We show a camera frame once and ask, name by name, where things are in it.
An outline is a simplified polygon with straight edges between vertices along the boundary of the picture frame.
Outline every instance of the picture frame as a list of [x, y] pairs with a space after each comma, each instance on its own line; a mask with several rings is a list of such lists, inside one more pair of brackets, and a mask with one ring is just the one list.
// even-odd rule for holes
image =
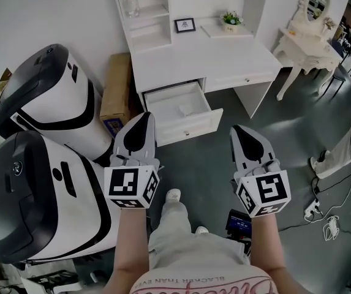
[[175, 20], [175, 29], [179, 34], [181, 32], [194, 32], [195, 24], [194, 18], [180, 18], [179, 20]]

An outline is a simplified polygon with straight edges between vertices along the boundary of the screen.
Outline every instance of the screen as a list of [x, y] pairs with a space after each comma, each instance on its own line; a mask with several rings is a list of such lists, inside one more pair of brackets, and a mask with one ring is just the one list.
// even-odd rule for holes
[[239, 230], [244, 236], [251, 236], [251, 222], [240, 219], [239, 217], [230, 215], [227, 230]]

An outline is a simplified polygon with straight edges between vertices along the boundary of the trousers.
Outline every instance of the trousers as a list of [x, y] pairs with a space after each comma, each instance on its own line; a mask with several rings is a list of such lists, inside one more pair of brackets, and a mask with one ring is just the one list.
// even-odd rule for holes
[[187, 209], [181, 202], [164, 204], [160, 224], [149, 238], [148, 249], [151, 269], [250, 264], [244, 244], [211, 233], [193, 234]]
[[315, 174], [324, 179], [351, 163], [351, 129], [344, 135], [334, 149], [325, 155], [323, 162], [315, 166]]

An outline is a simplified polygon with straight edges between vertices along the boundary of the person's arm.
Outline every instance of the person's arm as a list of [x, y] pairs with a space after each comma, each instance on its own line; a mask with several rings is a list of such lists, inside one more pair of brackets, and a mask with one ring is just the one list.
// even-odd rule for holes
[[115, 248], [114, 271], [103, 294], [129, 294], [149, 271], [145, 209], [122, 209]]
[[270, 275], [280, 294], [308, 293], [285, 267], [274, 214], [252, 219], [251, 264]]

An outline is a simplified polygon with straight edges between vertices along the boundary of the white vanity table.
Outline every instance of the white vanity table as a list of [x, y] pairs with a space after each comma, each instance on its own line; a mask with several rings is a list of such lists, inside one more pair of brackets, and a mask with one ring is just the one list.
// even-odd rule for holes
[[284, 93], [295, 81], [301, 69], [304, 69], [305, 74], [314, 68], [329, 71], [328, 75], [320, 81], [319, 92], [321, 92], [322, 86], [333, 76], [334, 70], [342, 60], [332, 46], [326, 42], [324, 36], [323, 21], [328, 15], [330, 0], [323, 0], [319, 6], [323, 7], [323, 10], [319, 16], [314, 18], [310, 10], [316, 9], [315, 0], [300, 0], [299, 8], [288, 29], [281, 29], [283, 37], [273, 54], [277, 57], [283, 51], [293, 61], [293, 68], [277, 95], [277, 100], [282, 100]]
[[[234, 88], [254, 115], [282, 67], [254, 39], [265, 0], [138, 0], [137, 18], [126, 16], [125, 0], [117, 1], [136, 90], [155, 116], [158, 146], [217, 130], [223, 109], [212, 110], [206, 92]], [[236, 36], [220, 27], [227, 9], [244, 18]], [[196, 30], [177, 34], [173, 21], [190, 17]]]

